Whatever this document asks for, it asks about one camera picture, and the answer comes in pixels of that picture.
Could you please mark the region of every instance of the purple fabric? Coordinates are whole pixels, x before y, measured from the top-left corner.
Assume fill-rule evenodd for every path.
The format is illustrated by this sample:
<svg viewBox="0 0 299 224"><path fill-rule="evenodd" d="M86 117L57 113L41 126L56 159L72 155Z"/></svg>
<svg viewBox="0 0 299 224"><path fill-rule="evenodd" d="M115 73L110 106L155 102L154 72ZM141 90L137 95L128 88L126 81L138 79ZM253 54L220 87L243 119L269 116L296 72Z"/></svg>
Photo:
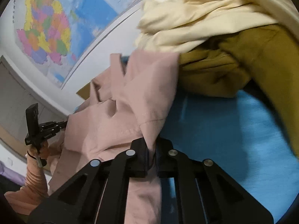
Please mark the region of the purple fabric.
<svg viewBox="0 0 299 224"><path fill-rule="evenodd" d="M0 174L20 186L25 185L25 177L9 169L1 161L0 161Z"/></svg>

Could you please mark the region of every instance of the hand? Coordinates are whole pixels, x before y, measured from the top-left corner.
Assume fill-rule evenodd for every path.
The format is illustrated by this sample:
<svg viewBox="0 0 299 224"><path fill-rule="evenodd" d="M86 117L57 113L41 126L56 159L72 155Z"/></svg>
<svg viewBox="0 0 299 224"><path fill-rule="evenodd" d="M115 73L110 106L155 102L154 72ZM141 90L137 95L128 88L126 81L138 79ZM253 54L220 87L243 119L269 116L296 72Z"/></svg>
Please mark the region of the hand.
<svg viewBox="0 0 299 224"><path fill-rule="evenodd" d="M40 149L40 154L39 154L39 157L41 158L41 159L47 159L48 158L48 156L49 156L49 149L48 149L48 146L49 146L49 144L48 144L48 142L47 141L44 141L43 143L42 143L42 147L41 147L41 149ZM36 156L37 155L37 150L36 150L36 148L34 148L33 146L31 146L30 147L30 149L29 149L29 154L31 155L31 156Z"/></svg>

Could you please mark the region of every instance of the blue bedsheet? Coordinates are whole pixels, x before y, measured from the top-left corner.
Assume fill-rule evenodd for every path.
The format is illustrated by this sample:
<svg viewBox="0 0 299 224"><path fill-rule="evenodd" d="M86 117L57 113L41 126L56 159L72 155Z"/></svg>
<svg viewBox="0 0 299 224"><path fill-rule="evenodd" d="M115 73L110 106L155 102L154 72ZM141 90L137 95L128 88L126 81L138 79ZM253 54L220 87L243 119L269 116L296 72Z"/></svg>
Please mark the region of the blue bedsheet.
<svg viewBox="0 0 299 224"><path fill-rule="evenodd" d="M210 158L264 205L277 222L299 192L299 162L275 117L258 99L178 92L161 136L189 158ZM162 224L176 224L173 181L162 181Z"/></svg>

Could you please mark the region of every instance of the pink fabric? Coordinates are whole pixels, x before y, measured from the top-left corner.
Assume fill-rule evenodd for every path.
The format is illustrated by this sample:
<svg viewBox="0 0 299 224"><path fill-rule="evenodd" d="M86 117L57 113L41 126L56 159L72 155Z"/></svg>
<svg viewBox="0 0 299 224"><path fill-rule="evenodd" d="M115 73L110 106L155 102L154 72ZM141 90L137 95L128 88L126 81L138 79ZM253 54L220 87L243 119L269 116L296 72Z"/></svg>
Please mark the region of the pink fabric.
<svg viewBox="0 0 299 224"><path fill-rule="evenodd" d="M36 160L27 157L27 174L25 185L19 191L8 191L5 198L15 212L29 215L43 199L48 197L44 170L37 166Z"/></svg>
<svg viewBox="0 0 299 224"><path fill-rule="evenodd" d="M50 192L90 160L113 159L142 136L152 159L175 96L179 55L136 50L126 68L120 57L111 55L111 66L91 82L90 98L70 115ZM147 178L130 179L125 223L160 223L160 210L161 186L153 167Z"/></svg>

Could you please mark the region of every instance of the world map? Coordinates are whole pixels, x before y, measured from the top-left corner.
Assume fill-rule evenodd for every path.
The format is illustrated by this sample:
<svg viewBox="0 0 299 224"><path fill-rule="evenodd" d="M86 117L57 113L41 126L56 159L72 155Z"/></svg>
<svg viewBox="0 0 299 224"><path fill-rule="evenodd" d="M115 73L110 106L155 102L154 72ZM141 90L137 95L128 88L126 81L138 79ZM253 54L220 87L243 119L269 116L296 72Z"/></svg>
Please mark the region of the world map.
<svg viewBox="0 0 299 224"><path fill-rule="evenodd" d="M84 51L141 0L15 0L16 44L57 87Z"/></svg>

